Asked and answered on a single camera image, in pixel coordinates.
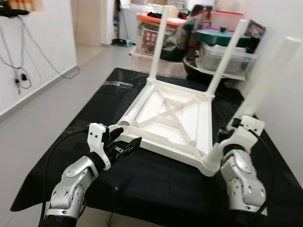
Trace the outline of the red printed cardboard box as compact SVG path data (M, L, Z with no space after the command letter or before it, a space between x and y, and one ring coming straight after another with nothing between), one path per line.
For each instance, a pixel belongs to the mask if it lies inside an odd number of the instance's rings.
M158 32L149 29L143 29L141 37L142 41L139 46L139 52L142 54L153 55Z

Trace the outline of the black wok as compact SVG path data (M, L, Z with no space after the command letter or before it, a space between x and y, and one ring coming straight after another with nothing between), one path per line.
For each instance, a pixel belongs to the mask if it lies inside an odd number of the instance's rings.
M182 59L182 63L184 65L184 69L187 73L188 78L202 78L210 81L212 77L214 77L215 72L210 70L205 70L197 67L196 60L199 58L199 55L189 55L185 56ZM245 81L245 74L229 74L224 73L222 75L223 79L235 79Z

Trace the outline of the beige cloth-covered bench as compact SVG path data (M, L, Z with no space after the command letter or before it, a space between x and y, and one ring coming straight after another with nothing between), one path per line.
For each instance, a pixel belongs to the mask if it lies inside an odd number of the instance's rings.
M129 56L131 57L131 70L150 73L153 59L151 56L140 54L135 52L135 50L131 50ZM182 62L169 62L160 59L157 76L185 79L187 72Z

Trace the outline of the white plastic table leg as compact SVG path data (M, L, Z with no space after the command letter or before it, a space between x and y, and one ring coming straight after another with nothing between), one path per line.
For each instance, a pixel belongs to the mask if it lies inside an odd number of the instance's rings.
M262 134L265 123L253 117L258 108L263 104L264 100L270 93L271 88L275 84L276 78L281 76L286 70L286 65L294 58L297 49L300 47L302 41L295 37L284 37L277 51L270 59L270 65L261 71L259 79L253 83L249 93L244 97L244 101L234 113L233 117L228 123L228 129L233 128L233 123L236 119L240 119L244 123L251 118L252 123L245 123L244 125L253 130L253 138L256 135Z
M162 6L161 9L162 9L161 21L159 24L156 43L154 44L154 54L153 54L153 59L151 62L150 73L148 78L150 82L154 82L157 78L157 71L158 71L158 66L160 64L161 50L164 45L165 28L167 26L167 21L169 17L169 6Z
M238 41L240 41L241 36L245 32L247 24L248 24L248 21L246 19L241 19L238 22L238 25L236 26L236 30L234 31L233 36L230 39L229 44L227 45L225 53L223 54L223 57L221 58L221 61L217 67L217 70L215 71L214 77L212 78L210 84L208 85L208 88L206 89L206 94L208 96L214 96L215 91L218 88L219 82L220 82L221 78L223 77L225 69L226 69L227 65L229 64L231 56L232 56L235 48L237 47L237 43L238 43Z
M146 86L141 93L136 97L133 103L128 108L127 112L124 113L123 117L119 119L117 125L121 126L134 126L135 119L141 112L143 106L149 99L149 96L153 92L152 86Z

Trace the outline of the black router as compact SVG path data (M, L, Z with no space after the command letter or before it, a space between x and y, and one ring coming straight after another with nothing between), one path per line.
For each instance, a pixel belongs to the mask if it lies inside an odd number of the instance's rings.
M0 0L0 17L19 17L21 15L28 15L30 11L26 9L13 9L10 4L9 0Z

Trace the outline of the clear storage bin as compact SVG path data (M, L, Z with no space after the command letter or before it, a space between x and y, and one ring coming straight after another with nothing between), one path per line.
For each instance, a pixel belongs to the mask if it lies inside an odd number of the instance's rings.
M142 30L143 29L149 29L149 30L153 30L153 31L158 32L159 25L160 24L139 21L138 32L137 32L138 39L136 39L136 42L135 42L135 44L136 44L135 52L140 53L139 52L139 46L140 46L140 43L142 41L142 37L141 37L142 36ZM168 40L168 37L175 32L176 28L178 28L178 26L176 26L176 27L166 26L164 41Z

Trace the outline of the black bag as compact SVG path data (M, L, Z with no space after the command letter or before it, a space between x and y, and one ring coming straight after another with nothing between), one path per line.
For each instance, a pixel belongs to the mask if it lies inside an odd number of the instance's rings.
M190 53L193 53L199 45L195 38L199 24L204 24L206 13L190 18L184 24L178 26L173 33L165 38L160 53L160 59L169 62L181 62Z

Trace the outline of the white plastic table top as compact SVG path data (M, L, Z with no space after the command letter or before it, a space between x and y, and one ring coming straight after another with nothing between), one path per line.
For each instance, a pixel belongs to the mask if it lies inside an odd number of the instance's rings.
M117 139L131 142L142 138L140 147L178 162L197 168L203 175L212 177L220 164L211 164L208 155L214 146L212 101L205 91L180 85L146 79L153 92L135 119L134 126L123 127Z

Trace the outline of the orange bin lid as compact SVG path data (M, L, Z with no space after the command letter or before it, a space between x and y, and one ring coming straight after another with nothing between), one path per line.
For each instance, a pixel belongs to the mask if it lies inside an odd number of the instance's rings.
M139 21L146 22L146 23L159 24L161 22L160 18L149 17L147 15L147 13L142 13L142 12L137 13L137 18ZM179 19L179 18L175 18L175 17L167 18L167 26L171 26L171 27L180 26L181 24L184 24L186 22L187 22L187 20L185 20L185 19Z

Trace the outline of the black table cloth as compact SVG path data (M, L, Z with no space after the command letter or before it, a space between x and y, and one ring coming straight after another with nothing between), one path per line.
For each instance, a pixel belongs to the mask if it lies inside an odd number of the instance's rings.
M47 192L61 173L88 151L85 136L73 132L98 122L118 119L145 84L146 73L115 68L107 81L133 84L132 89L102 85L73 121L63 130L68 138L56 137L47 169ZM258 179L272 192L267 227L303 227L303 190L270 136L252 149ZM229 199L220 175L206 177L196 168L148 150L138 149L100 175L86 192L87 209L114 212L166 227L229 227Z

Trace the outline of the mop with black head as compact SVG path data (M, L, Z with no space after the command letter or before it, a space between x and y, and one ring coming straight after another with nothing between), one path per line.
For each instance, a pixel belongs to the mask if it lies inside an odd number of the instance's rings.
M127 23L125 21L125 15L123 13L123 7L121 6L121 0L113 0L113 25L115 29L115 38L112 39L112 45L117 47L130 47L133 43L129 39L127 31ZM120 37L121 29L124 30L126 39Z

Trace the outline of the dark picture frame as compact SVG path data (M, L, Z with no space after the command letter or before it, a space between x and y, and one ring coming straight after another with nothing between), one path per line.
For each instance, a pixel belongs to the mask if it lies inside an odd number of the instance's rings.
M248 28L245 32L245 36L249 37L249 45L246 47L246 52L254 54L256 48L258 47L260 41L262 40L264 33L266 32L266 26L260 24L259 22L250 19Z

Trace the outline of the clear plastic container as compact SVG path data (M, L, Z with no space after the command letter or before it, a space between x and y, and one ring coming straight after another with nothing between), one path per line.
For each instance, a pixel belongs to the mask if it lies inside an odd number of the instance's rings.
M199 56L195 58L195 65L198 69L215 74L218 66L223 59L227 47L220 45L209 46L203 43ZM236 47L230 56L229 62L222 74L224 78L245 80L251 65L257 59L258 55L245 51L245 48Z

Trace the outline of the pink box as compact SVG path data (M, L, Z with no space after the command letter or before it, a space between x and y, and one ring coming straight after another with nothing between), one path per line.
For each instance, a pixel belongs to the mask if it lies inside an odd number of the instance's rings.
M210 26L218 30L225 27L228 32L234 32L241 19L244 19L242 13L215 10L211 12Z

